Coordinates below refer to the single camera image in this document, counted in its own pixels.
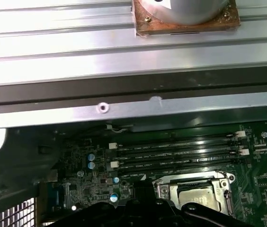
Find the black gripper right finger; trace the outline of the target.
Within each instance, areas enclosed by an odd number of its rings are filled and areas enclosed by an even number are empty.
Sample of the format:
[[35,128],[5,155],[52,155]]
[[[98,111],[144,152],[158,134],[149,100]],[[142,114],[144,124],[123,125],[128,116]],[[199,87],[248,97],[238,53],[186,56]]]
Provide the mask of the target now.
[[151,182],[145,182],[146,227],[250,227],[206,206],[189,202],[177,209],[168,200],[158,199]]

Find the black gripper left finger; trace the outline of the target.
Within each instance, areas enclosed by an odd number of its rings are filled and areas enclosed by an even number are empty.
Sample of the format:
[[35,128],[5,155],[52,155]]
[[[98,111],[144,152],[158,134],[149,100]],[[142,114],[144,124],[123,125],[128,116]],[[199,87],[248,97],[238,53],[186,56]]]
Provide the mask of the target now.
[[133,184],[133,195],[113,205],[99,202],[50,224],[51,227],[144,227],[145,182]]

